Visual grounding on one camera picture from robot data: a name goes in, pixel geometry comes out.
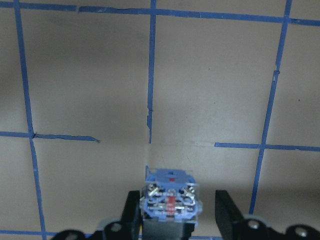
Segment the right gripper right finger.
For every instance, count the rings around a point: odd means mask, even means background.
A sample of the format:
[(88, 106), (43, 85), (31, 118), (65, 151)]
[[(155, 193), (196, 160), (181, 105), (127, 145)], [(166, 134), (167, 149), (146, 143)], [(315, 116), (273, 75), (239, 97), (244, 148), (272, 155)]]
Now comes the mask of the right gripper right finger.
[(280, 233), (262, 218), (244, 216), (227, 190), (215, 191), (214, 217), (224, 240), (318, 240), (320, 231), (305, 224), (294, 224)]

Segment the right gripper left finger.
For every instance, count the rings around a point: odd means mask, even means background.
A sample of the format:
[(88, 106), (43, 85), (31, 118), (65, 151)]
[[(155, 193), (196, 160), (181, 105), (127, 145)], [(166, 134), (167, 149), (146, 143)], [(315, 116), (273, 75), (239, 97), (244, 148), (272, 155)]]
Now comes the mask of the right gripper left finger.
[(119, 220), (103, 221), (96, 231), (86, 236), (82, 231), (67, 229), (57, 233), (55, 240), (137, 240), (140, 233), (140, 192), (129, 191)]

